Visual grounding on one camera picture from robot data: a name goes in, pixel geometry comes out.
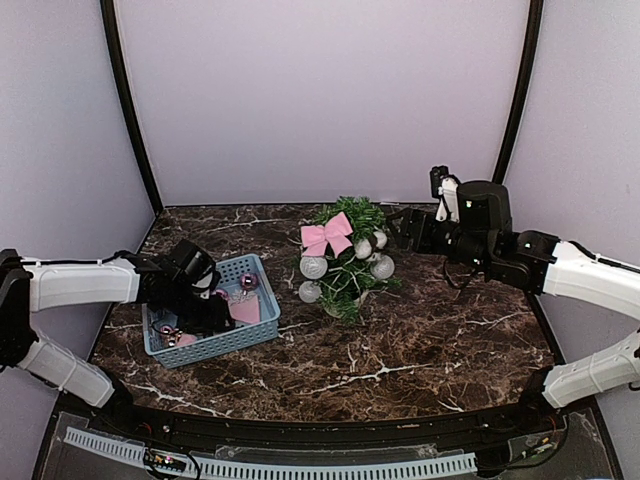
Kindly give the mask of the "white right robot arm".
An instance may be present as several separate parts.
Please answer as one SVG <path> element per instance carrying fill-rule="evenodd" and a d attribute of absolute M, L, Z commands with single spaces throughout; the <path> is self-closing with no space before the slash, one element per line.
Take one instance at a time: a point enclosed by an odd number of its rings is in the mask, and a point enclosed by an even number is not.
<path fill-rule="evenodd" d="M 448 167 L 429 173 L 434 212 L 405 209 L 388 219 L 397 245 L 470 267 L 473 276 L 540 298 L 567 354 L 534 372 L 510 413 L 521 434 L 585 397 L 639 387 L 639 268 L 576 240 L 513 227 L 509 192 L 488 180 L 463 182 Z"/>

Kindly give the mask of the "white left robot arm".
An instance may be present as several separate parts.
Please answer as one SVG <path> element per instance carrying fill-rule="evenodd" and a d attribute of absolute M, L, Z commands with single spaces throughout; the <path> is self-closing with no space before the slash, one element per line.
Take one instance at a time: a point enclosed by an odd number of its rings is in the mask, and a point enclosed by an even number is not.
<path fill-rule="evenodd" d="M 131 395 L 112 374 L 36 328 L 33 316 L 90 305 L 139 304 L 167 311 L 180 332 L 206 337 L 235 328 L 227 301 L 216 293 L 215 261 L 182 240 L 164 255 L 127 250 L 96 260 L 44 260 L 1 252 L 1 366 L 19 368 L 101 411 L 120 436 L 141 427 Z"/>

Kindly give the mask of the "pink fabric bow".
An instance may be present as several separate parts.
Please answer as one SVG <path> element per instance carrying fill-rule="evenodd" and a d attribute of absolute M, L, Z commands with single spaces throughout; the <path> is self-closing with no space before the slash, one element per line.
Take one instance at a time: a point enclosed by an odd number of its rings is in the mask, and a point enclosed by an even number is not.
<path fill-rule="evenodd" d="M 325 225 L 302 226 L 303 256 L 323 257 L 328 247 L 338 257 L 352 246 L 349 236 L 353 229 L 344 212 L 332 217 Z"/>

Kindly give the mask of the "white ball string lights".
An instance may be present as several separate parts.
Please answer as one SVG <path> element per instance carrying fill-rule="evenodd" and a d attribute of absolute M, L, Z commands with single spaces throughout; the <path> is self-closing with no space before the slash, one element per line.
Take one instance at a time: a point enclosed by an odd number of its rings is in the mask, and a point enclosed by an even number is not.
<path fill-rule="evenodd" d="M 303 302 L 337 306 L 339 302 L 352 300 L 359 306 L 370 291 L 400 285 L 393 278 L 395 263 L 385 248 L 379 261 L 367 262 L 355 258 L 354 244 L 338 257 L 332 252 L 323 257 L 301 256 L 299 271 L 304 282 L 298 295 Z"/>

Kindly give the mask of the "white cotton boll ornament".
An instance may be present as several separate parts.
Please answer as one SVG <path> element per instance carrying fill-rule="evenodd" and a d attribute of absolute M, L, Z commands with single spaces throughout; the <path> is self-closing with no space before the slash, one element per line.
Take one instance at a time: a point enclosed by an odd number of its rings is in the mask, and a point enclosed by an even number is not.
<path fill-rule="evenodd" d="M 355 258 L 367 262 L 379 261 L 382 257 L 382 250 L 387 243 L 387 234 L 382 230 L 376 230 L 368 237 L 354 244 Z"/>

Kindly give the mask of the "pink fabric triangle piece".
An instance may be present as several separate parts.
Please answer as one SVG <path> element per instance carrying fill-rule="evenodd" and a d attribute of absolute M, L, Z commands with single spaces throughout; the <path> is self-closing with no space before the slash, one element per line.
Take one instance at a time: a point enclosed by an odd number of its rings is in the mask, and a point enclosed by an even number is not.
<path fill-rule="evenodd" d="M 255 292 L 235 292 L 228 299 L 231 318 L 246 325 L 261 321 L 259 296 Z"/>

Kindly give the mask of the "small green christmas tree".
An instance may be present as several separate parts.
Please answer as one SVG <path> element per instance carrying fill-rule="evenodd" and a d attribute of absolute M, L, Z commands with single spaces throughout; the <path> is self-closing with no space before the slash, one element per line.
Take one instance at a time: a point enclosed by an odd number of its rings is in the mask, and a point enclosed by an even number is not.
<path fill-rule="evenodd" d="M 324 205 L 300 227 L 300 240 L 299 299 L 347 325 L 360 321 L 370 293 L 400 286 L 395 262 L 385 252 L 385 213 L 366 197 L 340 197 Z"/>

